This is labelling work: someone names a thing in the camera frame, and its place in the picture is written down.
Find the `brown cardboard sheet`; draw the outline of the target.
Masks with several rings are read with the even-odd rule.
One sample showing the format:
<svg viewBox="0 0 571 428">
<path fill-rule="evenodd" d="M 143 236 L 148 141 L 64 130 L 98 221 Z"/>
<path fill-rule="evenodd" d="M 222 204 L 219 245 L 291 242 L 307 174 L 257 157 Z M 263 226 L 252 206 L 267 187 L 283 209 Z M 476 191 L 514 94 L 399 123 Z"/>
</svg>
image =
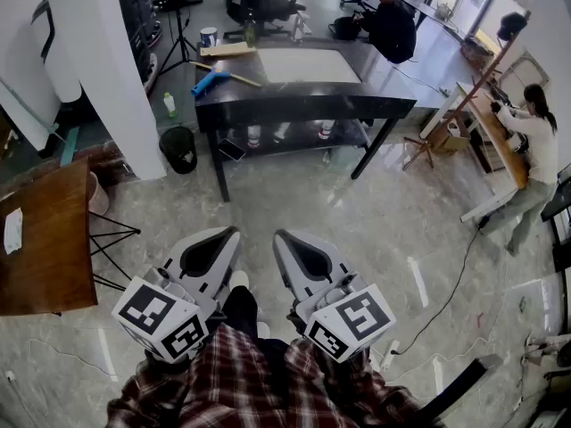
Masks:
<svg viewBox="0 0 571 428">
<path fill-rule="evenodd" d="M 202 57 L 228 57 L 237 56 L 243 54 L 255 53 L 257 48 L 255 46 L 248 46 L 248 44 L 243 41 L 233 44 L 223 44 L 211 47 L 201 47 L 200 55 Z"/>
</svg>

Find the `wooden desk white frame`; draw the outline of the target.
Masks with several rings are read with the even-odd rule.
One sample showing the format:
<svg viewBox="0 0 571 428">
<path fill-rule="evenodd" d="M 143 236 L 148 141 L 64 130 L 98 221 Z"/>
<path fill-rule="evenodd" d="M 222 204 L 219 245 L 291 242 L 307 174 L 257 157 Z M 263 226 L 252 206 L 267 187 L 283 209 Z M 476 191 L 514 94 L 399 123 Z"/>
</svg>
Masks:
<svg viewBox="0 0 571 428">
<path fill-rule="evenodd" d="M 466 93 L 472 87 L 467 83 L 457 83 L 460 83 L 460 89 Z M 454 110 L 461 101 L 462 97 L 460 96 L 450 110 Z M 467 109 L 475 118 L 475 122 L 468 128 L 468 131 L 471 131 L 473 128 L 482 129 L 488 136 L 507 172 L 508 179 L 500 183 L 493 196 L 464 213 L 459 218 L 462 223 L 466 223 L 472 218 L 480 218 L 497 209 L 505 204 L 517 190 L 525 187 L 527 183 L 528 169 L 525 161 L 509 147 L 506 130 L 491 111 L 491 101 L 492 96 L 480 88 L 476 92 L 476 96 L 463 108 L 463 111 Z"/>
</svg>

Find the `blue handled tool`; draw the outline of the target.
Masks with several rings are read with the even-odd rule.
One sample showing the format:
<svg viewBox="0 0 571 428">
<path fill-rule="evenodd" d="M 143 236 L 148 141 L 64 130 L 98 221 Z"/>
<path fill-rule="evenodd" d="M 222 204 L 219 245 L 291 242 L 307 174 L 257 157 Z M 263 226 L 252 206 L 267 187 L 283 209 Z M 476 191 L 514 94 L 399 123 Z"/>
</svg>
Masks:
<svg viewBox="0 0 571 428">
<path fill-rule="evenodd" d="M 225 70 L 220 70 L 217 68 L 214 68 L 210 65 L 206 65 L 200 62 L 192 62 L 192 64 L 196 67 L 198 67 L 199 69 L 203 69 L 203 70 L 207 70 L 208 73 L 202 78 L 200 79 L 195 86 L 192 88 L 191 90 L 191 95 L 193 97 L 198 97 L 200 96 L 202 93 L 204 93 L 208 87 L 217 79 L 217 78 L 233 78 L 237 81 L 240 81 L 242 83 L 245 83 L 246 85 L 249 86 L 254 86 L 254 87 L 262 87 L 261 83 L 258 83 L 256 81 L 250 80 L 248 78 L 244 78 L 242 76 L 236 75 L 234 73 L 230 73 L 228 71 Z"/>
</svg>

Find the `white leaning panel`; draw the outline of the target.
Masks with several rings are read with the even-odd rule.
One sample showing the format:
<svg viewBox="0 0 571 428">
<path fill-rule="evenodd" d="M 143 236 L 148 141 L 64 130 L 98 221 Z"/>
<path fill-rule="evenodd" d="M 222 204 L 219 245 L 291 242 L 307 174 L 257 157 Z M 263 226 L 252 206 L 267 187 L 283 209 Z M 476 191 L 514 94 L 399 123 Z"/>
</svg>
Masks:
<svg viewBox="0 0 571 428">
<path fill-rule="evenodd" d="M 8 78 L 0 75 L 0 105 L 38 152 L 46 148 L 61 106 L 44 72 Z"/>
</svg>

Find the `white paper sheet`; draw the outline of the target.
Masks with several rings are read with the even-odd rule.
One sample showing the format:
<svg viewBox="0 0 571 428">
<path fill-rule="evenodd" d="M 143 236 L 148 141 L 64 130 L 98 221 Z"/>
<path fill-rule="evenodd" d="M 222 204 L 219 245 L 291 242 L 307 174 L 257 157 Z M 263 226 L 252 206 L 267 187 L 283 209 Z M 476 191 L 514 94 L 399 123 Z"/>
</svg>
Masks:
<svg viewBox="0 0 571 428">
<path fill-rule="evenodd" d="M 21 209 L 9 213 L 4 222 L 4 250 L 10 255 L 22 246 L 23 214 Z"/>
</svg>

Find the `person's left forearm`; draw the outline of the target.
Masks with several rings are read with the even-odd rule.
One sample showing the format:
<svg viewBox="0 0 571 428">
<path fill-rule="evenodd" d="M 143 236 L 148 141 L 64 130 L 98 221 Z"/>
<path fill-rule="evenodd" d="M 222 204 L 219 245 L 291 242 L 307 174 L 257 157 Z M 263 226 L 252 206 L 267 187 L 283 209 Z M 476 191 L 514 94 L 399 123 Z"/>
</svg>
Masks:
<svg viewBox="0 0 571 428">
<path fill-rule="evenodd" d="M 193 363 L 170 364 L 147 351 L 121 395 L 108 403 L 105 428 L 180 428 Z"/>
</svg>

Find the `person's right forearm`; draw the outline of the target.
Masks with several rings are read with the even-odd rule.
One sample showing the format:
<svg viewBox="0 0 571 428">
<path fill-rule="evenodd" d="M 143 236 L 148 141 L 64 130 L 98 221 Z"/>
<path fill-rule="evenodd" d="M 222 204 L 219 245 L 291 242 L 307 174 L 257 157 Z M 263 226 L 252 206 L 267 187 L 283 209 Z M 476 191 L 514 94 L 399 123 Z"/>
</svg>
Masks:
<svg viewBox="0 0 571 428">
<path fill-rule="evenodd" d="M 325 393 L 336 407 L 366 428 L 409 428 L 419 405 L 401 386 L 389 386 L 369 360 L 369 350 L 355 353 L 342 363 L 312 345 L 309 356 L 323 374 Z"/>
</svg>

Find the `black cap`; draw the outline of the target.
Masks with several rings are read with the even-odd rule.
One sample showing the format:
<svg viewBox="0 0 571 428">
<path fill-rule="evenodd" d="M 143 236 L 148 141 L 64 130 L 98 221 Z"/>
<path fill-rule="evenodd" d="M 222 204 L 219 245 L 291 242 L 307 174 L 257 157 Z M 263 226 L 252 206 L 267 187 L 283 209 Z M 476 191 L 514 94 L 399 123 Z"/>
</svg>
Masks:
<svg viewBox="0 0 571 428">
<path fill-rule="evenodd" d="M 514 39 L 526 25 L 527 18 L 525 15 L 518 12 L 508 13 L 501 18 L 497 38 L 509 42 Z"/>
</svg>

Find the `teal bar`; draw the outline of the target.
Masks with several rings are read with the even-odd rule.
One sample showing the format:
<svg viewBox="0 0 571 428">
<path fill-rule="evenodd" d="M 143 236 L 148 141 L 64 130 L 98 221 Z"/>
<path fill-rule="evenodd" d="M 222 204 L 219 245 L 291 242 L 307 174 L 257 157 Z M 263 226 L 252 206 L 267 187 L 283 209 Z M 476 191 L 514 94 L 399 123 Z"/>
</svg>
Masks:
<svg viewBox="0 0 571 428">
<path fill-rule="evenodd" d="M 62 155 L 60 159 L 60 166 L 66 166 L 73 162 L 74 155 L 77 151 L 77 141 L 79 138 L 79 127 L 70 128 L 66 135 Z"/>
</svg>

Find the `long dark desk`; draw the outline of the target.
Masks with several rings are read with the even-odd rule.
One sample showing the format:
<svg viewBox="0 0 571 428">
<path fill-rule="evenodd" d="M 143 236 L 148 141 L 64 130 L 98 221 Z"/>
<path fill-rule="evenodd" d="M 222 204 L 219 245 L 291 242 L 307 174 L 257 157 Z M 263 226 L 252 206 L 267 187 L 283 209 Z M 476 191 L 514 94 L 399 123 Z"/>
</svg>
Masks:
<svg viewBox="0 0 571 428">
<path fill-rule="evenodd" d="M 457 28 L 450 22 L 439 18 L 436 15 L 436 9 L 432 8 L 430 5 L 421 2 L 420 0 L 401 0 L 403 3 L 411 7 L 414 11 L 419 13 L 418 21 L 416 23 L 416 29 L 419 29 L 423 21 L 428 18 L 435 21 L 440 26 L 442 26 L 454 39 L 461 42 L 462 37 L 458 34 Z"/>
</svg>

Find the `black tripod light stand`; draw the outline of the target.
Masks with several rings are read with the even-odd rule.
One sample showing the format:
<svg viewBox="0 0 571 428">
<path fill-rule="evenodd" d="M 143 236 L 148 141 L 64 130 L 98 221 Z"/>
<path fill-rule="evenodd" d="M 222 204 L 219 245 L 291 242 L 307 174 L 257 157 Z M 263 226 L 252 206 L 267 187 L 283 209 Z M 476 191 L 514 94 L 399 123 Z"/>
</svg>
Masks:
<svg viewBox="0 0 571 428">
<path fill-rule="evenodd" d="M 187 21 L 182 21 L 182 10 L 190 9 L 191 6 L 202 4 L 203 0 L 169 0 L 167 3 L 167 9 L 173 10 L 176 14 L 177 23 L 177 37 L 172 42 L 172 47 L 170 48 L 166 58 L 161 64 L 158 75 L 162 76 L 167 72 L 174 70 L 175 68 L 182 66 L 184 64 L 191 62 L 190 50 L 195 54 L 197 53 L 196 48 L 186 39 L 184 35 L 184 29 L 188 26 L 190 17 L 187 17 Z M 171 62 L 170 58 L 174 54 L 175 50 L 179 48 L 181 59 L 177 62 Z"/>
</svg>

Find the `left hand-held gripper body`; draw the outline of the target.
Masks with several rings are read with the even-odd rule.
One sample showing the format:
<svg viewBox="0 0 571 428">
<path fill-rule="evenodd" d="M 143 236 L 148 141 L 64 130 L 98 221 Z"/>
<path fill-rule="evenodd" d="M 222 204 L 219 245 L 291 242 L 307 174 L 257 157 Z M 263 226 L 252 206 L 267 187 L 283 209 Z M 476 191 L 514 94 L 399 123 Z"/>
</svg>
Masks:
<svg viewBox="0 0 571 428">
<path fill-rule="evenodd" d="M 153 267 L 129 283 L 112 315 L 126 333 L 170 364 L 194 358 L 209 336 L 207 319 L 219 308 L 219 271 L 185 280 Z"/>
</svg>

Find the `flat white board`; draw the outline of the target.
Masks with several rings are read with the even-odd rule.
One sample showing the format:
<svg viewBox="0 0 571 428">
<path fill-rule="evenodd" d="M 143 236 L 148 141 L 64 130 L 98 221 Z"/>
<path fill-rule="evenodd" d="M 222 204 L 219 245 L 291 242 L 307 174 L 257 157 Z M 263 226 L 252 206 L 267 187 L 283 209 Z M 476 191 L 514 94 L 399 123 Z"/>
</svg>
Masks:
<svg viewBox="0 0 571 428">
<path fill-rule="evenodd" d="M 353 68 L 336 50 L 262 48 L 257 53 L 270 83 L 360 83 Z"/>
</svg>

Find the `person's black trousers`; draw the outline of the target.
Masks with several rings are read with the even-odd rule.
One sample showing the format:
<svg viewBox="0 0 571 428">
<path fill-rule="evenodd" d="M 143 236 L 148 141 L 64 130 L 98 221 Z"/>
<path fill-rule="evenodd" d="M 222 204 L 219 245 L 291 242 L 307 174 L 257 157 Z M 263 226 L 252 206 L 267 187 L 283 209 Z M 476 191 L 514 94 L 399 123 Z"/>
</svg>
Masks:
<svg viewBox="0 0 571 428">
<path fill-rule="evenodd" d="M 254 346 L 264 355 L 273 377 L 286 375 L 286 351 L 288 345 L 279 339 L 262 339 L 258 330 L 258 305 L 248 288 L 233 288 L 223 306 L 226 324 L 245 333 Z"/>
</svg>

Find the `white power strip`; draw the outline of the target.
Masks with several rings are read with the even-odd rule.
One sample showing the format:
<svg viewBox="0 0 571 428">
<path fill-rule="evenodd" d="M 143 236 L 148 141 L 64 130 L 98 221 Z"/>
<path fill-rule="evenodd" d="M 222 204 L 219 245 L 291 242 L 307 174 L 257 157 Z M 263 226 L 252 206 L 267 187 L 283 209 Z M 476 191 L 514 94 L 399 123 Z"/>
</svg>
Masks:
<svg viewBox="0 0 571 428">
<path fill-rule="evenodd" d="M 387 348 L 387 351 L 383 357 L 383 360 L 380 364 L 380 369 L 386 373 L 389 371 L 390 366 L 393 362 L 393 359 L 398 355 L 398 348 L 400 346 L 400 342 L 398 340 L 392 340 Z"/>
</svg>

